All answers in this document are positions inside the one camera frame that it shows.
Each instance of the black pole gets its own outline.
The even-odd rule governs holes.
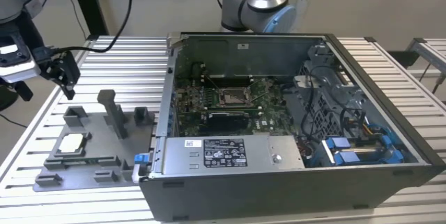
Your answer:
[[[77,0],[77,2],[85,18],[89,34],[93,36],[109,35],[99,0]]]

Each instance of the barcode sticker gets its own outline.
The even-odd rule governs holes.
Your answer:
[[[202,147],[200,139],[187,139],[184,141],[184,147]]]

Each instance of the white label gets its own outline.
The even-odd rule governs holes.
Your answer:
[[[200,139],[187,139],[184,141],[184,147],[202,147]]]
[[[236,44],[236,49],[239,50],[250,49],[250,44]]]

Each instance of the aluminum table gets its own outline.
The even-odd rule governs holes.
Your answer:
[[[104,48],[112,37],[85,46]],[[339,39],[439,156],[446,160],[446,108],[378,43]],[[107,53],[80,52],[81,77],[68,101],[56,88],[0,167],[0,223],[157,223],[139,186],[36,193],[35,177],[53,148],[71,105],[104,112],[100,89],[116,91],[124,110],[157,112],[166,71],[166,39],[121,37]],[[378,208],[208,220],[200,223],[445,223],[446,173],[422,187],[401,190]]]

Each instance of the gray plastic base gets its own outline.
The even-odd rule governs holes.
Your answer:
[[[76,114],[77,118],[73,119],[72,111],[68,108],[69,121],[77,122],[79,119],[81,124],[63,127],[55,148],[36,177],[33,190],[40,192],[133,186],[133,157],[149,151],[155,114],[147,113],[145,108],[135,109],[135,122],[135,113],[124,113],[128,137],[119,139],[112,126],[107,124],[107,113]],[[84,136],[80,148],[75,152],[60,153],[63,138],[77,133]]]

